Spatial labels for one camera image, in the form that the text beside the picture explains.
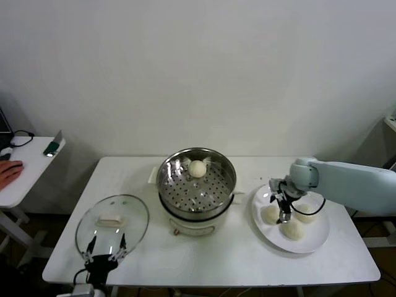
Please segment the bare person hand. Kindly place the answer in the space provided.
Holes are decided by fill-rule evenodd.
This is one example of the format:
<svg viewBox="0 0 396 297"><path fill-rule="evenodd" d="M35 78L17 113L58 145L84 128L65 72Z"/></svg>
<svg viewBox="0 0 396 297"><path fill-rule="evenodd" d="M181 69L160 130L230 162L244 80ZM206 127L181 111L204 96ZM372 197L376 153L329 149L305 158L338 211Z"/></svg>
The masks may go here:
<svg viewBox="0 0 396 297"><path fill-rule="evenodd" d="M0 164L0 190L3 190L21 175L24 166L21 161L1 160Z"/></svg>

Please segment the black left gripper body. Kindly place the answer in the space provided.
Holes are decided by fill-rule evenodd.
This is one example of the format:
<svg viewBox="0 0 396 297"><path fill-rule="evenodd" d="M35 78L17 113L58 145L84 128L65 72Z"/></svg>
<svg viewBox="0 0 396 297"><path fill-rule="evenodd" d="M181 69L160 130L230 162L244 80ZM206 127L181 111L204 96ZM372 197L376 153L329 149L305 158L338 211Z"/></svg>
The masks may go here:
<svg viewBox="0 0 396 297"><path fill-rule="evenodd" d="M118 261L108 254L96 255L85 261L88 283L106 283L108 274L118 267Z"/></svg>

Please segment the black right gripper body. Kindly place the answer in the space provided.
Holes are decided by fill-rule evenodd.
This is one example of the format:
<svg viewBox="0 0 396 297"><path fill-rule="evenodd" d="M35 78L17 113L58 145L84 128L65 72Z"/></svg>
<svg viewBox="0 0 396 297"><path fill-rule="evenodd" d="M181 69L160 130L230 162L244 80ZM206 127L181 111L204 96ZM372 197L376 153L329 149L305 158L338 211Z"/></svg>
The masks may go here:
<svg viewBox="0 0 396 297"><path fill-rule="evenodd" d="M283 194L290 204L306 195L305 191L296 187L291 178L272 179L272 193Z"/></svg>

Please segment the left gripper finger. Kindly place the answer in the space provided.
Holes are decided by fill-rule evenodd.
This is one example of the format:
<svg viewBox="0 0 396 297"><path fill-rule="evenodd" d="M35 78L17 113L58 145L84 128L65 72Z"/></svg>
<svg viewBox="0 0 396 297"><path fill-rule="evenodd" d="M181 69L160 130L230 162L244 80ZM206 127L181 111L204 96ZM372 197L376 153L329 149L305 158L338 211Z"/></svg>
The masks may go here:
<svg viewBox="0 0 396 297"><path fill-rule="evenodd" d="M86 251L84 252L84 259L85 259L86 262L92 262L93 261L92 254L93 254L93 250L94 250L94 247L95 247L96 240L97 240L97 236L95 235L92 238L91 242L88 243Z"/></svg>
<svg viewBox="0 0 396 297"><path fill-rule="evenodd" d="M113 254L111 256L112 259L123 259L127 255L127 248L126 248L126 239L125 239L125 234L123 233L121 237L121 241L119 244L119 250L117 253Z"/></svg>

